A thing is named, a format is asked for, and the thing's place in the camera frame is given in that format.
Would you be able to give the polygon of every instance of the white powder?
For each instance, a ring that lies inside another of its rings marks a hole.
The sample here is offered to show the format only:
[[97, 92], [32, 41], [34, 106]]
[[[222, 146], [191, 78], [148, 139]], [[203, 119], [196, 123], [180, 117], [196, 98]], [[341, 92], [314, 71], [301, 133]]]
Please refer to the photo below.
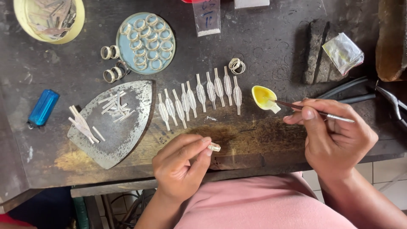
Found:
[[205, 120], [218, 121], [216, 118], [213, 118], [213, 117], [210, 117], [210, 116], [206, 116]]
[[200, 31], [200, 32], [198, 32], [198, 37], [216, 34], [216, 33], [221, 33], [221, 30], [220, 29], [210, 29], [210, 30]]

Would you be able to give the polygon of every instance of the paintbrush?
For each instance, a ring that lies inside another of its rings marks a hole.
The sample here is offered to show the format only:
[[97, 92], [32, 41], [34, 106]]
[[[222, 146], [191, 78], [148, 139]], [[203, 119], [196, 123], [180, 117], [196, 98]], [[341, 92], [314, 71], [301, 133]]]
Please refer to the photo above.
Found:
[[[294, 105], [294, 104], [291, 104], [291, 103], [285, 103], [285, 102], [281, 102], [281, 101], [274, 100], [274, 99], [268, 99], [268, 100], [270, 100], [270, 101], [272, 101], [272, 102], [275, 102], [275, 103], [278, 103], [278, 104], [281, 104], [281, 105], [284, 105], [284, 106], [289, 106], [289, 107], [291, 107], [291, 108], [299, 109], [299, 110], [302, 110], [302, 108], [303, 108], [303, 106]], [[328, 113], [326, 113], [326, 112], [319, 111], [319, 110], [318, 110], [318, 113], [319, 113], [320, 115], [324, 115], [324, 116], [326, 116], [327, 118], [331, 118], [331, 119], [338, 119], [338, 120], [342, 120], [342, 121], [350, 122], [350, 123], [354, 123], [354, 122], [355, 122], [354, 120], [342, 118], [342, 117], [339, 117], [339, 116], [337, 116], [337, 115], [328, 114]]]

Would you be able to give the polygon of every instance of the left hand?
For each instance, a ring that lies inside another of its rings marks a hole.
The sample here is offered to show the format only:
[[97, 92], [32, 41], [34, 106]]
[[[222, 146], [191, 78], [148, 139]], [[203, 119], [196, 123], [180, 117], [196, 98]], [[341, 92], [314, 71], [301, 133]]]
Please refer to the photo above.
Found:
[[[157, 193], [181, 204], [198, 190], [209, 168], [212, 151], [207, 147], [210, 137], [180, 134], [165, 145], [153, 158]], [[198, 155], [191, 165], [189, 159]]]

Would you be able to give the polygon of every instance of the hand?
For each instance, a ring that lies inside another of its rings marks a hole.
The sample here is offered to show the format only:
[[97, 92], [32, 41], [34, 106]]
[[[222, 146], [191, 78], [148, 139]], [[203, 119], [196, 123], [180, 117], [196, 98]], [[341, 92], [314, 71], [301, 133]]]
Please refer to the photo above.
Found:
[[[348, 104], [327, 99], [304, 99], [293, 104], [304, 108], [294, 109], [295, 113], [283, 120], [287, 124], [305, 125], [308, 134], [305, 157], [322, 180], [350, 176], [353, 167], [378, 140], [377, 134]], [[316, 110], [356, 122], [336, 119], [324, 121]]]
[[[181, 204], [198, 190], [209, 168], [211, 138], [197, 134], [180, 134], [167, 143], [153, 158], [157, 193]], [[191, 165], [189, 159], [198, 155]]]

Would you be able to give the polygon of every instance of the fingernail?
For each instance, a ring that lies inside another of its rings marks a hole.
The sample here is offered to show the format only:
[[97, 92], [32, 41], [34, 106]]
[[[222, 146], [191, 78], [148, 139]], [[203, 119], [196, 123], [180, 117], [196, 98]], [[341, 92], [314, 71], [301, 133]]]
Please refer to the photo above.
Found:
[[203, 141], [203, 142], [207, 142], [207, 141], [209, 141], [209, 140], [211, 140], [210, 137], [204, 137], [203, 139], [201, 139], [201, 141]]
[[314, 113], [314, 111], [312, 110], [312, 108], [305, 106], [305, 107], [302, 109], [302, 117], [303, 117], [305, 120], [310, 120], [310, 119], [315, 118], [315, 113]]

